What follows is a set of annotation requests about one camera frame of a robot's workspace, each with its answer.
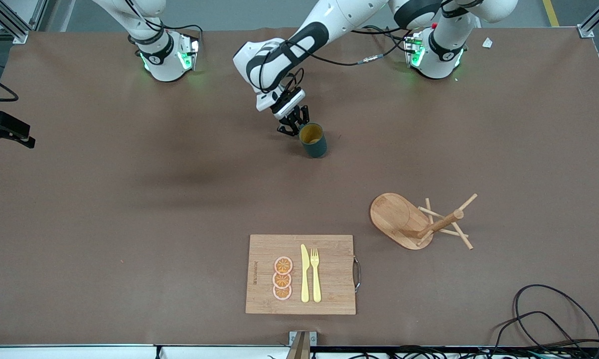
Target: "brown table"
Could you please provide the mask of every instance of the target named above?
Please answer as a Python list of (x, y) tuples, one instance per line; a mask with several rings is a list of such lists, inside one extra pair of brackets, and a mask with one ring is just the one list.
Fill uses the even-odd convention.
[[(436, 81), (397, 54), (352, 68), (309, 59), (304, 104), (330, 146), (313, 160), (256, 111), (231, 61), (247, 39), (288, 34), (205, 34), (205, 71), (174, 83), (153, 80), (123, 33), (35, 32), (12, 48), (2, 79), (21, 100), (0, 109), (38, 142), (0, 141), (0, 344), (276, 344), (310, 329), (323, 345), (484, 345), (533, 282), (599, 323), (592, 41), (478, 29)], [(320, 55), (357, 61), (388, 41), (350, 34)], [(444, 234), (398, 247), (368, 215), (387, 191), (443, 213), (477, 192), (461, 221), (475, 250)], [(245, 314), (254, 233), (353, 234), (357, 315)], [(594, 336), (551, 293), (530, 291), (530, 309)], [(504, 343), (528, 342), (512, 330)]]

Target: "oval wooden base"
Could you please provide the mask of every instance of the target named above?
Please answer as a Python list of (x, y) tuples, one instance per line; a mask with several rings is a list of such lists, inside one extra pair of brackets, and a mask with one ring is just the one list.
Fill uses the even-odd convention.
[(432, 234), (423, 241), (417, 238), (417, 233), (430, 224), (427, 216), (397, 193), (384, 193), (375, 198), (370, 205), (370, 219), (375, 227), (404, 248), (418, 250), (432, 241)]

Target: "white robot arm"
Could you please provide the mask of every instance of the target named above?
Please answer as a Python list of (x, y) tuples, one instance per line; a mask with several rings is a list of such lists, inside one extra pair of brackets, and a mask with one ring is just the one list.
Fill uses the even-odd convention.
[[(430, 23), (441, 0), (318, 0), (301, 27), (285, 40), (274, 38), (258, 43), (247, 42), (234, 55), (233, 63), (257, 96), (258, 111), (270, 109), (282, 125), (285, 134), (288, 116), (299, 112), (298, 104), (305, 97), (301, 88), (285, 91), (282, 79), (309, 54), (356, 29), (385, 4), (403, 29), (414, 29)], [(360, 63), (372, 61), (370, 57)]]
[(195, 66), (199, 41), (165, 29), (158, 17), (166, 0), (93, 0), (116, 19), (140, 49), (147, 71), (156, 80), (174, 81)]
[(452, 0), (442, 7), (442, 17), (435, 29), (414, 34), (414, 43), (406, 48), (407, 61), (422, 75), (442, 79), (459, 66), (463, 46), (475, 28), (477, 17), (498, 22), (509, 16), (517, 0)]

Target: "grapefruit slice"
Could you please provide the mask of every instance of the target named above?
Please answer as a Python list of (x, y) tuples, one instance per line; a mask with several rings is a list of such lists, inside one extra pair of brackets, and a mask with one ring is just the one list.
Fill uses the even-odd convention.
[(290, 274), (273, 274), (273, 285), (278, 289), (286, 289), (291, 285), (291, 275)]
[(279, 257), (275, 259), (274, 268), (277, 274), (289, 274), (293, 270), (293, 261), (288, 257)]
[(293, 293), (293, 289), (290, 286), (285, 289), (279, 289), (279, 288), (273, 287), (273, 296), (279, 300), (286, 300), (286, 299), (290, 298), (292, 293)]

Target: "knife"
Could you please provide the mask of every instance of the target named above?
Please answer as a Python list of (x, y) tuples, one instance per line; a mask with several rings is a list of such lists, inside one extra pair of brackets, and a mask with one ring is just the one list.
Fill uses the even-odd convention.
[(301, 245), (301, 300), (308, 303), (308, 275), (307, 271), (310, 267), (310, 259), (305, 245)]

